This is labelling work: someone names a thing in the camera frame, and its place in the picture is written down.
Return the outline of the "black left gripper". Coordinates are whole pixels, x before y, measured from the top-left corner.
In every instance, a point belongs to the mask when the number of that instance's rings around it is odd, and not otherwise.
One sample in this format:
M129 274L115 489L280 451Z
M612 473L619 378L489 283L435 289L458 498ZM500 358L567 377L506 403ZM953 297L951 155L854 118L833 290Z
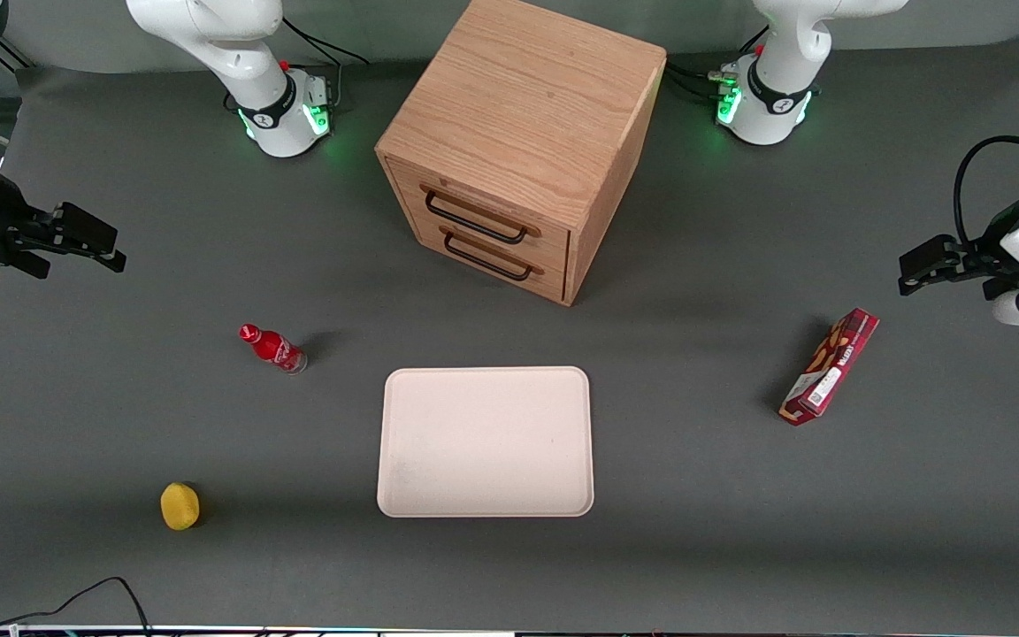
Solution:
M996 213L977 237L969 237L960 219L960 242L950 234L938 234L899 257L899 295L913 295L937 283L969 280L970 250L974 265L983 266L993 275L983 283L987 302L1007 293L1019 294L1019 261L1001 246L1002 238L1018 225L1019 199Z

